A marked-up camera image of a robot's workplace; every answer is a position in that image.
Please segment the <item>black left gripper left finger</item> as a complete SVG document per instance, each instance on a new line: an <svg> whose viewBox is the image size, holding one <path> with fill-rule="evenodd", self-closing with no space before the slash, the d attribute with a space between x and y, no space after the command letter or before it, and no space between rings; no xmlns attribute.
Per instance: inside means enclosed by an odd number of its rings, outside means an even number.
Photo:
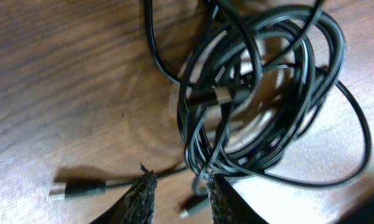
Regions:
<svg viewBox="0 0 374 224"><path fill-rule="evenodd" d="M144 174L105 213L91 224L150 224L155 211L157 179L153 170L141 164Z"/></svg>

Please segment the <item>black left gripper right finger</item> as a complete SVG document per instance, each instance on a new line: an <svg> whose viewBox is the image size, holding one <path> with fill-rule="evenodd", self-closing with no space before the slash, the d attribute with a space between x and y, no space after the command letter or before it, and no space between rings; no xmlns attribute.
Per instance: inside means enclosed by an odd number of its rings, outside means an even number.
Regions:
<svg viewBox="0 0 374 224"><path fill-rule="evenodd" d="M207 183L214 224L268 224L221 175Z"/></svg>

